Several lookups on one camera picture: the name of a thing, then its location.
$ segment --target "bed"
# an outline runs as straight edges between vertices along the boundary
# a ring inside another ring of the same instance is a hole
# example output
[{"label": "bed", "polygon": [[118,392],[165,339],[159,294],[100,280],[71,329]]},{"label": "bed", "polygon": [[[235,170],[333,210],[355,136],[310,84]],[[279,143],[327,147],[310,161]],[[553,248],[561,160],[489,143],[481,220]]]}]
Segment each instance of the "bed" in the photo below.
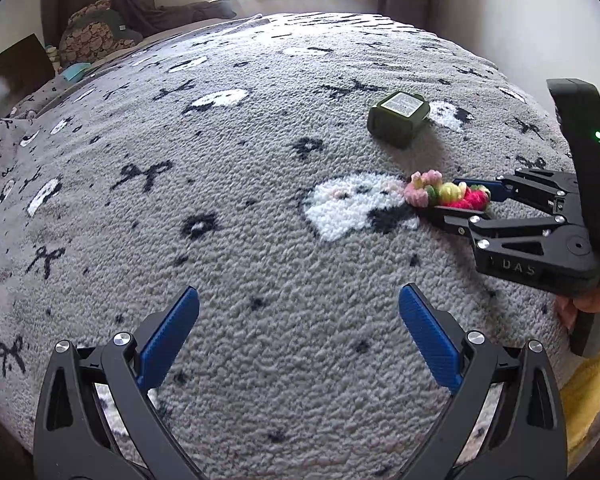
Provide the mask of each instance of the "bed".
[{"label": "bed", "polygon": [[[27,448],[55,343],[102,344],[187,284],[200,318],[150,398],[211,478],[397,472],[448,396],[398,316],[407,282],[465,329],[542,341],[560,386],[580,364],[550,294],[477,274],[402,194],[415,171],[573,171],[554,116],[493,63],[314,12],[181,32],[58,82],[0,120],[0,420]],[[431,106],[406,150],[366,130],[396,89]]]}]

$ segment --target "white label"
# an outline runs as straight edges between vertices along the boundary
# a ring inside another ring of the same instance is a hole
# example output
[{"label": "white label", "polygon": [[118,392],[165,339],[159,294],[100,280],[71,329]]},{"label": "white label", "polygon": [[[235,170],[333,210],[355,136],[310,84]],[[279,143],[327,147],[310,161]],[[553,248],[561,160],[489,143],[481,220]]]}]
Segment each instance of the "white label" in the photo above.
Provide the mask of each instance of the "white label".
[{"label": "white label", "polygon": [[413,113],[422,106],[422,103],[423,101],[420,101],[409,94],[405,94],[404,92],[400,92],[380,106],[402,116],[411,117]]}]

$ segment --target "yellow fabric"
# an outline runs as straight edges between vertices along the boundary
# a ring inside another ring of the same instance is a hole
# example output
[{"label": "yellow fabric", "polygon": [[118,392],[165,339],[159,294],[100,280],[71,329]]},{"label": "yellow fabric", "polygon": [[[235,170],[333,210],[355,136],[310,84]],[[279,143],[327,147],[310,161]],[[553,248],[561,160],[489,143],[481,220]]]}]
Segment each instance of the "yellow fabric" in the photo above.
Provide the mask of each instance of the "yellow fabric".
[{"label": "yellow fabric", "polygon": [[571,464],[600,411],[600,354],[580,365],[560,391],[560,399],[567,425],[567,450]]}]

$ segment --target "green battery pack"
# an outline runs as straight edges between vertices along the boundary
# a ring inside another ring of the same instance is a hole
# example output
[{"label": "green battery pack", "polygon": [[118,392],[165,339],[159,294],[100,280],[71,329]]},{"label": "green battery pack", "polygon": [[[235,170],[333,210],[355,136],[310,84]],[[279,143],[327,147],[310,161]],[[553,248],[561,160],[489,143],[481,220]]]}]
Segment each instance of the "green battery pack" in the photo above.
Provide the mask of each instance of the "green battery pack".
[{"label": "green battery pack", "polygon": [[424,97],[398,90],[371,107],[366,128],[376,139],[405,149],[429,112]]}]

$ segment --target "crochet toy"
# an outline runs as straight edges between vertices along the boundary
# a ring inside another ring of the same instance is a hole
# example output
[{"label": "crochet toy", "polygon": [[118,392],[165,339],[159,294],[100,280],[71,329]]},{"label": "crochet toy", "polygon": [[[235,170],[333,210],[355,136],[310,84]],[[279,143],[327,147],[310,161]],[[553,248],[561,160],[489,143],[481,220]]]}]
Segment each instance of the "crochet toy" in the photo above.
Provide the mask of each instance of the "crochet toy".
[{"label": "crochet toy", "polygon": [[445,205],[458,209],[484,211],[491,200],[491,192],[484,186],[467,186],[461,182],[442,182],[442,173],[429,170],[426,173],[411,175],[411,181],[404,189],[406,201],[414,207]]}]

